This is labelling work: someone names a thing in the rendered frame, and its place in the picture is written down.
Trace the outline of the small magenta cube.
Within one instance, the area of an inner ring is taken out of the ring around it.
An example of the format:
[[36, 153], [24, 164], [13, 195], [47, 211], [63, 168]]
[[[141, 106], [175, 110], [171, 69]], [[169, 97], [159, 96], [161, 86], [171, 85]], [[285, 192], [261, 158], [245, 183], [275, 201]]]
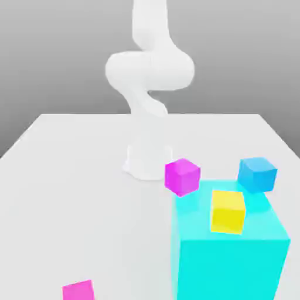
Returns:
[[165, 187], [179, 197], [199, 188], [201, 168], [182, 158], [165, 165]]

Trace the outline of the small yellow cube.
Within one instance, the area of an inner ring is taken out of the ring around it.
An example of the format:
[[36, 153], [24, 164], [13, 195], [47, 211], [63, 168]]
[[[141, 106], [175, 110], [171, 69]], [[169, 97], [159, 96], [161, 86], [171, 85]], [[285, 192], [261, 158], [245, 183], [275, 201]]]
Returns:
[[241, 235], [246, 216], [242, 192], [213, 190], [210, 229], [214, 233]]

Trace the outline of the small blue cube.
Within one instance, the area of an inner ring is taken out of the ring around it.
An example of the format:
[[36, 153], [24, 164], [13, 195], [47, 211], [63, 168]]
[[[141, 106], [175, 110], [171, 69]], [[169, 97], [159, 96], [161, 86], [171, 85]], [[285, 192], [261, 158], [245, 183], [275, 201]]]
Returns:
[[273, 190], [278, 169], [266, 158], [244, 158], [240, 161], [238, 183], [250, 193]]

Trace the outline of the small pink cube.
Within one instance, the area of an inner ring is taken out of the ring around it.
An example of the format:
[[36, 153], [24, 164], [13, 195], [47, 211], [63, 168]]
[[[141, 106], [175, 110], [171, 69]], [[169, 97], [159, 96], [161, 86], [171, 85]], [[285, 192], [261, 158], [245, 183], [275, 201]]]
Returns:
[[66, 285], [62, 291], [63, 300], [95, 300], [92, 280]]

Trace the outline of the large cyan box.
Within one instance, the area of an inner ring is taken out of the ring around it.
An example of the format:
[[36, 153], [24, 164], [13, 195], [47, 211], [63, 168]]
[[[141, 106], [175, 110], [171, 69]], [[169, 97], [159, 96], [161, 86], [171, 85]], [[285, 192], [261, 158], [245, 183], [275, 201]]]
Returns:
[[172, 199], [171, 277], [174, 300], [274, 300], [290, 238], [263, 193], [244, 192], [241, 235], [214, 233], [214, 190], [242, 191], [234, 180], [202, 180]]

